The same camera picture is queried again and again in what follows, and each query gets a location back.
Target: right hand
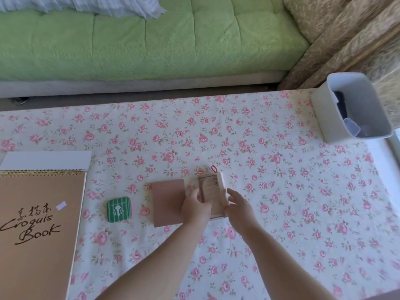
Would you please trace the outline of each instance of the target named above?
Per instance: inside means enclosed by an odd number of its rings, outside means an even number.
[[[237,191],[228,188],[226,192],[230,195],[229,202],[233,204],[229,204],[225,212],[234,230],[243,237],[252,229],[261,227],[250,203]]]

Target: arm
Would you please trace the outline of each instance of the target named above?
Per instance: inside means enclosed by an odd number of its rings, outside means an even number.
[[[257,222],[253,208],[237,191],[228,189],[226,211],[232,227],[243,237],[256,259],[272,300],[333,300],[318,281],[306,272]]]
[[[211,202],[186,197],[183,224],[154,252],[114,282],[97,300],[172,299],[211,216]]]

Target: small white label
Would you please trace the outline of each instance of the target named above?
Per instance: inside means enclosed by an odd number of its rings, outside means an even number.
[[[57,210],[60,210],[60,209],[62,209],[64,207],[66,207],[66,206],[67,206],[67,203],[65,203],[65,201],[63,201],[59,205],[57,205],[56,208],[57,208]]]

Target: spiral binding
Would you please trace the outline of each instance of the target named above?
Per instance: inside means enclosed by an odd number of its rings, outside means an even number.
[[[0,171],[1,177],[48,177],[48,176],[76,176],[82,170],[8,170]]]

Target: brown sketchbook cover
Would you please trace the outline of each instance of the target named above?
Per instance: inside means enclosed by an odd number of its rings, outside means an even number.
[[[66,298],[85,175],[0,174],[0,298]]]
[[[181,210],[186,198],[183,179],[154,182],[152,192],[154,227],[182,223]]]

